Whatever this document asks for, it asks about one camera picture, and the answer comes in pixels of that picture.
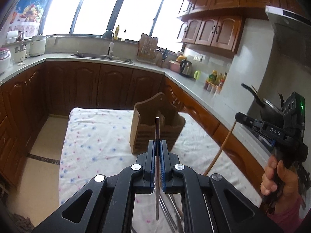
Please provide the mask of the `person's right hand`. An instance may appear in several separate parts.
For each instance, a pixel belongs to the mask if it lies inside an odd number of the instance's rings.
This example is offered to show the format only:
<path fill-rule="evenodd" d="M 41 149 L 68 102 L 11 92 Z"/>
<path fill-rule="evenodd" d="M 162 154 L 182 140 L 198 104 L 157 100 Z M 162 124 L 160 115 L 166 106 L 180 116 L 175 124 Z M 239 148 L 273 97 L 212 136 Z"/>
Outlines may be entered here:
<path fill-rule="evenodd" d="M 278 161 L 274 155 L 271 155 L 264 168 L 260 191 L 262 195 L 268 196 L 274 192 L 279 193 L 281 188 L 283 191 L 274 208 L 276 214 L 292 209 L 300 198 L 300 194 L 298 193 L 298 175 L 286 168 L 282 160 Z"/>

